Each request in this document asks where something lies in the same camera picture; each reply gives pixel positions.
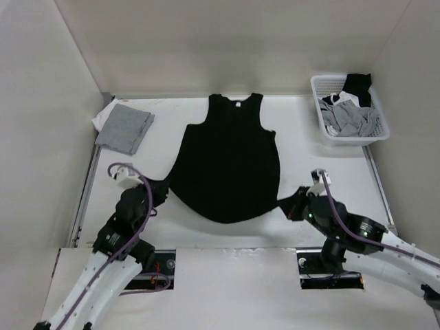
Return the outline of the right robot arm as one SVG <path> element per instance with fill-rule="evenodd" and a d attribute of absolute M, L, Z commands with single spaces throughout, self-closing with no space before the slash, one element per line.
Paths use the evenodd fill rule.
<path fill-rule="evenodd" d="M 326 238 L 317 256 L 299 263 L 332 276 L 347 272 L 369 274 L 407 289 L 439 309 L 439 259 L 411 245 L 384 225 L 347 211 L 328 195 L 301 186 L 278 202 L 291 221 L 305 220 Z"/>

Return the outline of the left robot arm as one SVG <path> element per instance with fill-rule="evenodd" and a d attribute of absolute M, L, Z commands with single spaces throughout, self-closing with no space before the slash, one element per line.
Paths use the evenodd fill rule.
<path fill-rule="evenodd" d="M 161 276 L 154 267 L 155 247 L 141 240 L 140 233 L 167 194 L 167 184 L 145 177 L 121 194 L 68 297 L 51 318 L 38 322 L 35 329 L 97 329 L 116 298 L 138 274 Z"/>

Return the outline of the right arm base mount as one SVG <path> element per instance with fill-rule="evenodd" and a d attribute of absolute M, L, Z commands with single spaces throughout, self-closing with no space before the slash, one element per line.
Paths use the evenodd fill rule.
<path fill-rule="evenodd" d="M 301 289 L 364 289 L 361 273 L 343 269 L 345 252 L 333 239 L 296 250 Z"/>

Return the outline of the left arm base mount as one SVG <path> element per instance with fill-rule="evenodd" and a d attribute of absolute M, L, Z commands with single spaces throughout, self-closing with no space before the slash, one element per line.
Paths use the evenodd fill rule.
<path fill-rule="evenodd" d="M 126 292 L 157 291 L 167 284 L 169 284 L 167 289 L 174 289 L 176 256 L 176 250 L 157 250 L 149 267 L 131 280 L 124 290 Z"/>

